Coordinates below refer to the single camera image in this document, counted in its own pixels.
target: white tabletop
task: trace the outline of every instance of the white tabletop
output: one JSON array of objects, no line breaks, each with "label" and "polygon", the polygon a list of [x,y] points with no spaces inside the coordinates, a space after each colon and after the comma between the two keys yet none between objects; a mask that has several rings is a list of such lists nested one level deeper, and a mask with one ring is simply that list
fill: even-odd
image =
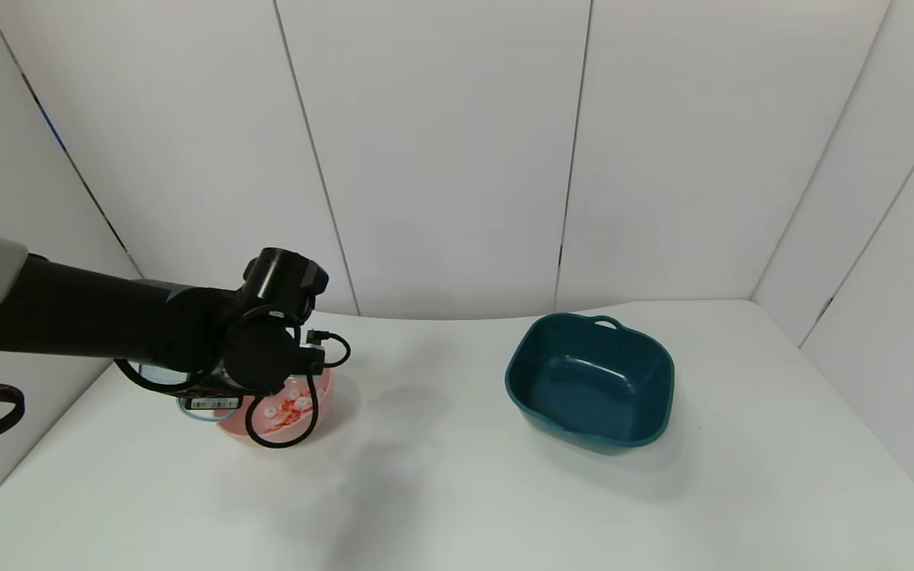
[{"label": "white tabletop", "polygon": [[914,484],[757,306],[600,313],[675,361],[647,447],[524,420],[532,319],[316,315],[355,347],[325,430],[247,448],[111,369],[0,488],[0,569],[914,571]]}]

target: teal bowl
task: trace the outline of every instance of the teal bowl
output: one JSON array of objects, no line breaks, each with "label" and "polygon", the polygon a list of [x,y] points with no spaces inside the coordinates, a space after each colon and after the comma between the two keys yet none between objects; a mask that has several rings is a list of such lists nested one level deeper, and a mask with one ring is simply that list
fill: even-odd
[{"label": "teal bowl", "polygon": [[531,325],[505,380],[524,415],[556,436],[634,448],[668,426],[674,365],[661,343],[612,317],[556,313]]}]

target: barcode label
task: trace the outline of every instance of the barcode label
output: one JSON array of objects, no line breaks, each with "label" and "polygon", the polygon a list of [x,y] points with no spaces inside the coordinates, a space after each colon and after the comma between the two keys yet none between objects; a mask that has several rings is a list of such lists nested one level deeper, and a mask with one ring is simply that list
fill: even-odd
[{"label": "barcode label", "polygon": [[201,397],[189,401],[192,411],[228,411],[239,406],[239,397]]}]

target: translucent pink bowl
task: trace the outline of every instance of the translucent pink bowl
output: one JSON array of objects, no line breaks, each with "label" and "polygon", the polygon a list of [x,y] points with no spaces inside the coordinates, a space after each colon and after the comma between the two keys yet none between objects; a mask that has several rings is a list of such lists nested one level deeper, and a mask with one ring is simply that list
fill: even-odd
[{"label": "translucent pink bowl", "polygon": [[[235,411],[231,419],[222,420],[217,426],[236,440],[259,447],[246,432],[246,411],[253,398],[243,398],[242,408]],[[323,369],[323,374],[316,377],[316,398],[320,405],[316,426],[320,426],[330,416],[330,405],[333,404],[333,375],[330,369]],[[313,415],[311,402],[305,377],[289,377],[284,382],[283,391],[260,401],[253,415],[253,427],[261,438],[270,442],[294,440],[309,427],[309,419]]]}]

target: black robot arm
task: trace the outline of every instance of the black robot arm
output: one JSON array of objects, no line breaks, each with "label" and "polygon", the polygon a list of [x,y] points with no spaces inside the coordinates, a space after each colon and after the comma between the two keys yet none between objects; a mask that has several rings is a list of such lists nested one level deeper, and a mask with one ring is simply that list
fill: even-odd
[{"label": "black robot arm", "polygon": [[[143,388],[188,401],[231,397],[240,406],[244,395],[258,401],[278,393],[290,375],[312,383],[325,366],[321,340],[346,347],[323,331],[301,340],[327,281],[312,260],[277,248],[248,264],[237,290],[130,281],[30,255],[0,304],[0,351],[115,358]],[[130,361],[186,373],[186,380],[149,381]],[[15,404],[15,393],[10,398]],[[16,406],[22,411],[22,401]]]}]

